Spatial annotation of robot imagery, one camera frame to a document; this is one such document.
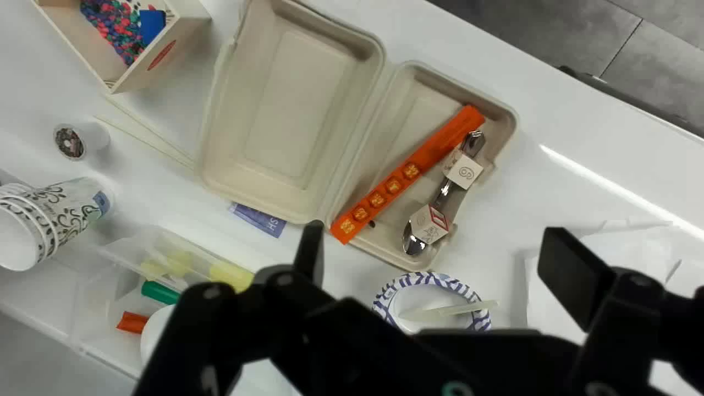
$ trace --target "white countertop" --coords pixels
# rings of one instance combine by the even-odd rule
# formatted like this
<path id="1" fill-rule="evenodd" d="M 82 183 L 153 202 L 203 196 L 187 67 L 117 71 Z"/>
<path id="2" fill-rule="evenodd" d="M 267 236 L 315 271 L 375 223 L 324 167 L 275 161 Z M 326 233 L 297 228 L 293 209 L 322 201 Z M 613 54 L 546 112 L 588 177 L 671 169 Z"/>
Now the white countertop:
<path id="1" fill-rule="evenodd" d="M 234 38 L 242 18 L 239 0 L 203 3 L 213 13 L 211 35 L 179 60 L 160 89 L 117 97 L 101 93 L 28 3 L 8 3 L 0 13 L 0 169 L 33 185 L 98 177 L 117 194 L 118 223 L 160 225 L 248 268 L 288 262 L 297 228 L 288 228 L 281 241 L 259 233 L 234 218 L 228 202 L 201 188 L 190 169 L 215 49 L 223 38 Z M 605 220 L 665 218 L 695 236 L 704 233 L 704 188 L 695 177 L 704 169 L 700 140 L 423 0 L 308 3 L 381 38 L 391 63 L 431 64 L 519 114 L 519 136 L 475 202 L 457 217 L 461 233 L 437 267 L 497 299 L 497 326 L 524 324 L 525 276 L 519 257 L 539 247 L 549 225 L 598 228 Z M 111 122 L 171 156 L 112 131 L 111 165 L 89 167 L 61 159 L 54 148 L 54 125 L 89 117 Z M 386 283 L 401 276 L 332 238 L 326 242 L 326 289 L 334 296 L 369 301 Z"/>

